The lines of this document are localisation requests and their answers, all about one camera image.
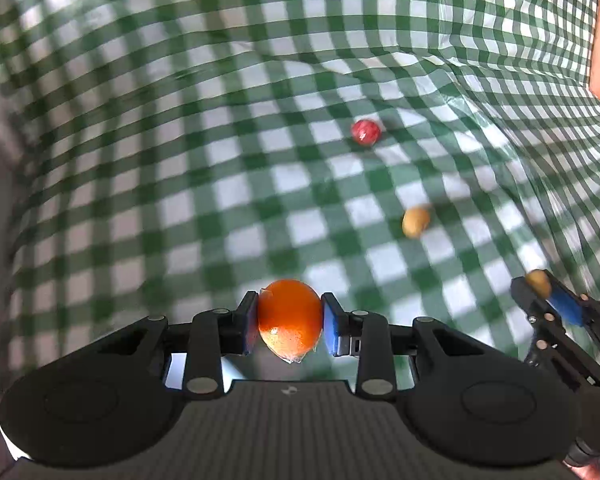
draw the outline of gingham fabric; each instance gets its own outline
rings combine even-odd
[[[597,1],[0,0],[0,67],[40,146],[9,370],[283,276],[517,353],[513,276],[600,296]],[[410,240],[418,205],[432,223]],[[322,346],[290,366],[355,370]]]

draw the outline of yellow ball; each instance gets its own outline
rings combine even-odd
[[[547,300],[551,296],[551,282],[544,270],[532,270],[526,274],[525,279],[536,294],[544,300]]]
[[[431,216],[423,207],[407,209],[402,217],[402,232],[408,238],[418,238],[429,225]]]

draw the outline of black metal bracket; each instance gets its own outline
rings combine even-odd
[[[549,272],[547,276],[552,290],[566,295],[582,310],[583,325],[600,348],[600,302],[586,294],[578,297]],[[566,461],[573,466],[586,465],[600,457],[600,365],[567,336],[558,311],[525,278],[512,280],[511,295],[534,328],[525,362],[554,374],[576,393],[581,424]]]
[[[398,388],[389,324],[380,314],[369,312],[362,318],[355,394],[363,399],[394,400]]]
[[[215,308],[197,314],[188,324],[187,359],[182,391],[189,399],[224,395],[222,364],[225,354],[248,355],[258,336],[258,295],[245,294],[238,308]]]
[[[359,357],[362,350],[363,321],[369,312],[345,312],[331,292],[325,292],[320,300],[324,309],[323,335],[329,354],[334,357]],[[415,355],[416,339],[413,328],[393,324],[389,324],[388,327],[393,355]]]

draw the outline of red fruit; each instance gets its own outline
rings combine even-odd
[[[362,119],[351,127],[351,135],[363,146],[371,146],[380,138],[380,126],[368,119]]]

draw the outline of tangerine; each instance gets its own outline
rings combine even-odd
[[[277,280],[260,291],[258,329],[269,349],[288,363],[299,363],[322,332],[322,303],[298,280]]]

